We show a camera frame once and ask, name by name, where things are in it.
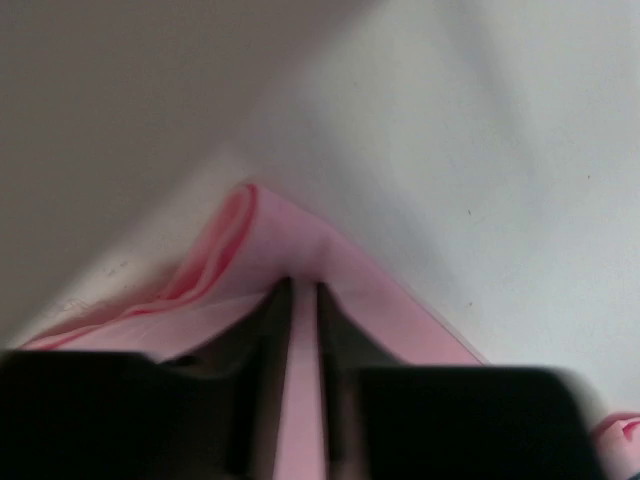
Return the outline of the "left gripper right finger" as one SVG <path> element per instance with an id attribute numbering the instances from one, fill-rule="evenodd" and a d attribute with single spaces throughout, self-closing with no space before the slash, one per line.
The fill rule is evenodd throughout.
<path id="1" fill-rule="evenodd" d="M 511 366 L 412 365 L 317 288 L 332 479 L 602 479 L 564 376 Z"/>

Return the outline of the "pink t shirt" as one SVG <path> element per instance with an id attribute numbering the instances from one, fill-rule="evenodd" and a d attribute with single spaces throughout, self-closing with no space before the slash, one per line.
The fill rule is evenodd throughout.
<path id="1" fill-rule="evenodd" d="M 324 435 L 319 285 L 329 288 L 359 328 L 406 363 L 492 366 L 335 230 L 253 184 L 230 194 L 154 300 L 112 319 L 53 327 L 15 350 L 134 352 L 161 363 L 220 336 L 283 280 L 292 283 L 293 308 L 269 479 L 332 479 Z M 609 416 L 587 431 L 605 468 L 602 479 L 638 477 L 637 414 Z"/>

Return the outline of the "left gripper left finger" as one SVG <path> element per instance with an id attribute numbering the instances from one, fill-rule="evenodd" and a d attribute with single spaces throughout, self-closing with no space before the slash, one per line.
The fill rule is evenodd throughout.
<path id="1" fill-rule="evenodd" d="M 283 280 L 220 336 L 161 363 L 134 352 L 6 352 L 2 477 L 271 478 L 292 308 Z"/>

